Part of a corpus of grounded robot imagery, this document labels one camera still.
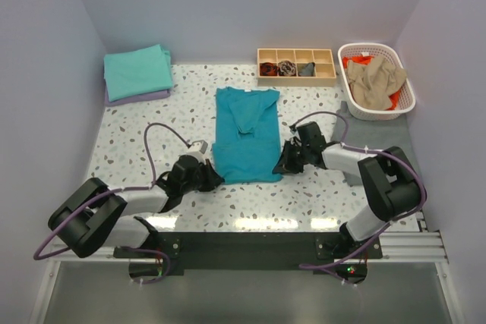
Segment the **teal t shirt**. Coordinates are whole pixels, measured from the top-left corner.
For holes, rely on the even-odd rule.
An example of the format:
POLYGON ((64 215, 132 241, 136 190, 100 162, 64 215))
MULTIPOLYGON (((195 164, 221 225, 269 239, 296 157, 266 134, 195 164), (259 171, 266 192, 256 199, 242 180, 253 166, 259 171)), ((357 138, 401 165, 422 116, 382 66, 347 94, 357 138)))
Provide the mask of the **teal t shirt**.
POLYGON ((212 146, 216 172, 226 184, 273 183, 281 155, 277 90, 216 91, 216 137, 212 146))

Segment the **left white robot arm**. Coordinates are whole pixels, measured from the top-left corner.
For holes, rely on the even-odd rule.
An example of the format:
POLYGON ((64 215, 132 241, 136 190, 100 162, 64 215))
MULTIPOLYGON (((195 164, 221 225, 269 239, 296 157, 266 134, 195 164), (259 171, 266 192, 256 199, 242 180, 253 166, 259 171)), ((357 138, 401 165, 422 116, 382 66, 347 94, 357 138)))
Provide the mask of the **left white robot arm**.
POLYGON ((169 212, 185 194, 210 192, 224 181, 210 161, 197 153, 180 156, 171 170, 147 186, 111 188, 99 178, 90 178, 54 211, 48 227, 80 258, 103 246, 130 246, 138 256, 149 257, 156 252, 156 237, 122 228, 118 220, 124 215, 169 212))

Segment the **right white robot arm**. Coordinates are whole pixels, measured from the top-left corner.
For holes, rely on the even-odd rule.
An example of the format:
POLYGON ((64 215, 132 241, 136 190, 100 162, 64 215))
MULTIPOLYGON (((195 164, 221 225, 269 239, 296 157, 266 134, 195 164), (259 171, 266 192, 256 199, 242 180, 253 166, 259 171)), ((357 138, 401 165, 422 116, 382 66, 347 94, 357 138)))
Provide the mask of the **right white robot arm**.
POLYGON ((365 241, 425 202, 424 185, 401 148, 369 150, 328 142, 313 121, 291 129, 297 135, 284 143, 274 174, 296 175, 313 165, 361 179, 367 205, 340 226, 333 243, 324 244, 334 256, 357 257, 365 241))

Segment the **grey rolled sock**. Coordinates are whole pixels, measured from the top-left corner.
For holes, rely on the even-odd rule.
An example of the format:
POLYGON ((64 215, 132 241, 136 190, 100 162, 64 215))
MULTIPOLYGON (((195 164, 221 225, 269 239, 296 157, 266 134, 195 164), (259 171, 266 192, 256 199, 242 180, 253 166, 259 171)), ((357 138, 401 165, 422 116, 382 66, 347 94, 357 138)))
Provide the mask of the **grey rolled sock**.
POLYGON ((308 62, 307 64, 297 64, 297 71, 299 77, 313 77, 315 71, 315 63, 308 62))

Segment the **brown white rolled sock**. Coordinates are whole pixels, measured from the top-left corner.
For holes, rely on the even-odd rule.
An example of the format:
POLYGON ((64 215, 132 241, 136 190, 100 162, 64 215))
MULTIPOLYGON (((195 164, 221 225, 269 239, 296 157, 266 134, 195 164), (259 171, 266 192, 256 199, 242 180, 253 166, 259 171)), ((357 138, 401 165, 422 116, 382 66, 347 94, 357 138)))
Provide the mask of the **brown white rolled sock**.
POLYGON ((290 60, 282 60, 278 63, 278 75, 281 77, 295 77, 297 66, 290 60))

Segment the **wooden compartment tray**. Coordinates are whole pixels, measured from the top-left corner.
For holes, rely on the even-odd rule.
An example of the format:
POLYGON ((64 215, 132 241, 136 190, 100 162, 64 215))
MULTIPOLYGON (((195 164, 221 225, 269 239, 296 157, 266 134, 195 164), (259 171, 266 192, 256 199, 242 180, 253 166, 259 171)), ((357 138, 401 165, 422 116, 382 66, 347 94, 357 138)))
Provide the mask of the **wooden compartment tray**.
POLYGON ((331 49, 258 49, 257 82, 260 87, 334 87, 336 84, 336 67, 331 49), (260 64, 290 60, 297 64, 315 63, 313 77, 264 77, 260 76, 260 64))

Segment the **folded lavender t shirt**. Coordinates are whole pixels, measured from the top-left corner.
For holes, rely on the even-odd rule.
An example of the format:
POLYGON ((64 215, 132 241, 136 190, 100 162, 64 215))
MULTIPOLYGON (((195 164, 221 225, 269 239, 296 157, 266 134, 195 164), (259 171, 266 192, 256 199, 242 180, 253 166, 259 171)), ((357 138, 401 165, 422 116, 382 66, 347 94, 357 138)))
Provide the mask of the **folded lavender t shirt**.
POLYGON ((108 90, 105 90, 104 102, 105 102, 105 106, 107 107, 115 107, 120 105, 136 103, 136 102, 150 102, 153 100, 166 99, 170 97, 170 95, 171 95, 171 90, 160 90, 156 92, 144 93, 136 96, 129 96, 126 98, 117 99, 115 101, 110 101, 108 90))

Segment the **red black rolled sock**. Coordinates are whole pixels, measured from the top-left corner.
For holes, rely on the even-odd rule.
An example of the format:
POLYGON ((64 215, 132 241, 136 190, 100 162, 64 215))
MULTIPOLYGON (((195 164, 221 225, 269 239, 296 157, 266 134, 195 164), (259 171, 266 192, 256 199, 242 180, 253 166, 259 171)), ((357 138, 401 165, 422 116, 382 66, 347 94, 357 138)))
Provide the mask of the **red black rolled sock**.
POLYGON ((264 62, 260 64, 260 76, 276 77, 279 75, 279 68, 277 64, 272 62, 264 62))

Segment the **folded grey t shirt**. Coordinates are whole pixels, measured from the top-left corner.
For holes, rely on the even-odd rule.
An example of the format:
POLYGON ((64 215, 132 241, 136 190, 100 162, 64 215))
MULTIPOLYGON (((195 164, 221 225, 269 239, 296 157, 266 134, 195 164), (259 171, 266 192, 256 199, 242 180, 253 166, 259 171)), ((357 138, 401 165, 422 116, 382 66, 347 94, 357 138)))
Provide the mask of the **folded grey t shirt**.
POLYGON ((347 144, 356 147, 368 146, 372 149, 398 146, 405 153, 415 172, 421 176, 405 115, 389 121, 365 121, 352 116, 346 102, 341 102, 336 114, 343 116, 349 123, 345 138, 347 144))

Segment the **folded mint t shirt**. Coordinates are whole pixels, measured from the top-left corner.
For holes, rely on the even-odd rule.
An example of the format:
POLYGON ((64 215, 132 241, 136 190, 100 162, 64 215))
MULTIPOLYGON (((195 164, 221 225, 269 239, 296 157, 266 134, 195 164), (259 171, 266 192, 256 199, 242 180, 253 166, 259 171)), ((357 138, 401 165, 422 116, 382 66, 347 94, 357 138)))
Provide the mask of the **folded mint t shirt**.
POLYGON ((174 86, 170 51, 159 44, 133 52, 107 54, 103 62, 110 101, 170 90, 174 86))

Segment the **white laundry basket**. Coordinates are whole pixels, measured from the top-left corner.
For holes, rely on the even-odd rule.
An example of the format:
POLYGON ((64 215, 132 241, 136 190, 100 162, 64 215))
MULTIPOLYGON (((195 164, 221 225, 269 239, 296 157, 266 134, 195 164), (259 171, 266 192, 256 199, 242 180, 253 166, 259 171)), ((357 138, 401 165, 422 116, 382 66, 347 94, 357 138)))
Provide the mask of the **white laundry basket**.
POLYGON ((406 80, 406 82, 402 85, 399 100, 394 110, 377 111, 365 109, 355 102, 349 88, 348 78, 346 76, 344 62, 342 59, 344 57, 351 58, 353 56, 362 55, 363 53, 373 56, 381 55, 391 64, 397 67, 403 67, 396 51, 387 45, 375 42, 354 42, 341 46, 337 52, 337 55, 339 58, 339 67, 341 70, 340 74, 342 76, 342 86, 344 88, 345 101, 351 115, 357 119, 365 121, 389 121, 413 110, 416 99, 409 80, 406 80))

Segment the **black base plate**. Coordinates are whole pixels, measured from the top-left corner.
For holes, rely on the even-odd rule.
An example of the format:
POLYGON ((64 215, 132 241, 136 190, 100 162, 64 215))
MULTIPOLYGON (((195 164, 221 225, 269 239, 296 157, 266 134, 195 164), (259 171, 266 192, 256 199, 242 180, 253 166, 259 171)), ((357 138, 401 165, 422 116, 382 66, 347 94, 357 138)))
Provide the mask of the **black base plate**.
POLYGON ((186 270, 297 270, 324 265, 358 248, 341 243, 338 232, 160 232, 142 244, 170 259, 169 274, 186 270))

